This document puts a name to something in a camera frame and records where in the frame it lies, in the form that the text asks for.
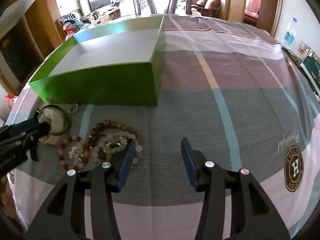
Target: wooden door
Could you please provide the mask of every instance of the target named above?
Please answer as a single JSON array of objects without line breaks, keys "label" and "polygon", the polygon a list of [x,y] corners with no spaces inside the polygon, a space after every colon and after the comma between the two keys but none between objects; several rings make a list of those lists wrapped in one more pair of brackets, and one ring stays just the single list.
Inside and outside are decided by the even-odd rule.
[{"label": "wooden door", "polygon": [[41,54],[46,58],[51,52],[53,52],[54,47],[44,29],[44,24],[39,18],[39,6],[37,2],[34,2],[30,8],[25,13],[25,17],[31,31],[31,34],[41,51]]},{"label": "wooden door", "polygon": [[36,0],[38,6],[37,20],[41,21],[44,30],[54,48],[61,45],[64,40],[57,29],[56,21],[61,17],[56,0]]},{"label": "wooden door", "polygon": [[247,0],[230,0],[228,21],[243,22],[246,2]]},{"label": "wooden door", "polygon": [[278,0],[261,0],[257,28],[271,34],[272,27],[276,18]]}]

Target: wooden bead bracelet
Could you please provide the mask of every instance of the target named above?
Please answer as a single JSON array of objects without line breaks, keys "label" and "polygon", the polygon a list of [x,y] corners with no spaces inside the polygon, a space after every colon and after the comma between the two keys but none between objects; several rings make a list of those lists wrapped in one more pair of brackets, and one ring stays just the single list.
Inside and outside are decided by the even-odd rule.
[{"label": "wooden bead bracelet", "polygon": [[[120,131],[106,134],[105,140],[102,142],[102,145],[100,145],[98,143],[98,136],[105,129],[118,129]],[[91,148],[93,158],[109,161],[113,153],[124,150],[128,139],[133,139],[136,142],[136,155],[132,164],[137,164],[138,160],[141,158],[142,151],[142,146],[137,143],[137,136],[138,135],[133,128],[116,121],[105,120],[103,123],[97,123],[96,128],[91,129],[88,145]],[[117,145],[118,147],[108,148],[112,146],[112,144]]]},{"label": "wooden bead bracelet", "polygon": [[[81,161],[81,163],[78,165],[74,165],[72,168],[69,167],[69,165],[65,162],[65,157],[63,156],[64,154],[64,150],[65,148],[67,147],[67,145],[70,143],[70,142],[73,142],[73,141],[76,141],[76,142],[79,142],[81,145],[82,145],[82,149],[83,149],[83,154],[82,153],[79,153],[78,152],[78,160]],[[60,144],[60,149],[59,149],[59,161],[60,161],[60,164],[61,166],[66,169],[66,170],[75,170],[75,171],[79,171],[80,169],[84,168],[84,166],[89,162],[89,158],[90,158],[90,147],[85,144],[85,141],[82,140],[81,137],[79,136],[69,136],[68,138],[64,139],[63,143]]]}]

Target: beaded bracelet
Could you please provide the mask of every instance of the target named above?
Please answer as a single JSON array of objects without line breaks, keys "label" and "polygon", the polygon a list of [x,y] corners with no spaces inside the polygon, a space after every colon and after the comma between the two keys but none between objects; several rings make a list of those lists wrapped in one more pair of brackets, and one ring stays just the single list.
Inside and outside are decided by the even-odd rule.
[{"label": "beaded bracelet", "polygon": [[69,114],[76,114],[78,112],[78,109],[79,109],[79,105],[78,104],[72,104],[70,107],[69,107]]},{"label": "beaded bracelet", "polygon": [[[121,131],[106,134],[105,139],[98,143],[98,138],[101,135],[100,133],[104,129],[108,128],[119,129]],[[103,123],[97,123],[96,128],[91,129],[90,136],[88,138],[88,145],[91,148],[93,158],[109,161],[113,153],[120,152],[125,149],[128,139],[133,139],[136,143],[136,154],[132,164],[136,165],[138,164],[138,160],[142,157],[142,146],[138,144],[136,138],[137,133],[131,127],[115,121],[105,120]]]},{"label": "beaded bracelet", "polygon": [[[70,142],[79,142],[82,145],[83,148],[83,152],[78,152],[76,149],[77,147],[72,147],[72,150],[69,152],[70,158],[76,158],[80,161],[79,166],[78,165],[74,165],[72,168],[69,167],[69,165],[65,162],[65,157],[63,156],[64,154],[64,149],[67,147],[67,145]],[[75,170],[75,171],[79,171],[80,169],[84,168],[84,166],[89,162],[89,158],[90,158],[90,147],[85,144],[85,141],[82,140],[81,137],[79,136],[69,136],[68,138],[63,140],[63,143],[60,144],[60,149],[59,149],[59,161],[61,166],[66,169],[66,170]]]}]

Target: jewelry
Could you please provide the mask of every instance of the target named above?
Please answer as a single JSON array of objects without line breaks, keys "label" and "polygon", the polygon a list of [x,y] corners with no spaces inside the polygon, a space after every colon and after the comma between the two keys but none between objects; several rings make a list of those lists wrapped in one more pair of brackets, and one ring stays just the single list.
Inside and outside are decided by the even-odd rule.
[{"label": "jewelry", "polygon": [[[108,134],[100,134],[104,129],[118,129],[120,131]],[[137,142],[137,133],[129,126],[111,120],[99,122],[96,128],[92,128],[88,138],[88,145],[91,149],[92,157],[95,159],[109,161],[111,155],[123,151],[128,139],[133,139],[136,143],[136,154],[132,164],[138,164],[141,159],[142,146]]]},{"label": "jewelry", "polygon": [[[81,151],[78,151],[78,147],[73,146],[71,148],[71,151],[69,151],[69,157],[70,159],[76,159],[78,161],[80,161],[79,165],[74,165],[72,168],[69,167],[69,165],[65,162],[65,157],[64,155],[64,150],[67,147],[67,145],[70,142],[79,142],[82,145],[82,149]],[[89,158],[90,158],[90,148],[87,144],[85,144],[85,141],[82,140],[81,137],[79,136],[68,136],[68,138],[64,139],[63,142],[60,144],[60,149],[59,149],[59,161],[61,166],[66,169],[66,170],[75,170],[75,171],[79,171],[80,169],[84,168],[84,166],[89,162]]]},{"label": "jewelry", "polygon": [[70,115],[61,107],[56,105],[47,105],[42,109],[36,108],[39,122],[50,124],[48,135],[39,139],[39,141],[55,145],[58,143],[60,136],[66,133],[71,127]]},{"label": "jewelry", "polygon": [[78,112],[79,106],[78,104],[72,104],[69,107],[69,114],[76,114]]}]

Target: tablecloth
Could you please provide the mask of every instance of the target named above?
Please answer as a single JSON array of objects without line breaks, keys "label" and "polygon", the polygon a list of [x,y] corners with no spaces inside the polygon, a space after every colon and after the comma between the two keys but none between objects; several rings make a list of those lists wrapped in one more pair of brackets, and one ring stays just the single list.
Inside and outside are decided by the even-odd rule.
[{"label": "tablecloth", "polygon": [[[248,168],[295,235],[320,192],[320,107],[308,82],[284,58],[281,45],[253,26],[176,15],[166,16],[164,25],[158,106],[80,105],[66,134],[88,138],[90,129],[105,119],[137,131],[143,157],[131,169],[123,191],[113,194],[122,239],[194,239],[204,195],[189,184],[180,153],[183,137],[224,169]],[[41,106],[44,103],[27,85],[7,124],[30,118]],[[291,192],[284,166],[293,145],[302,151],[303,177]],[[29,158],[17,167],[11,183],[28,224],[66,172],[58,162],[57,146],[39,143],[38,156],[39,162]],[[91,160],[85,170],[94,166]],[[229,194],[224,238],[230,235]],[[92,238],[90,192],[85,210],[86,235]]]}]

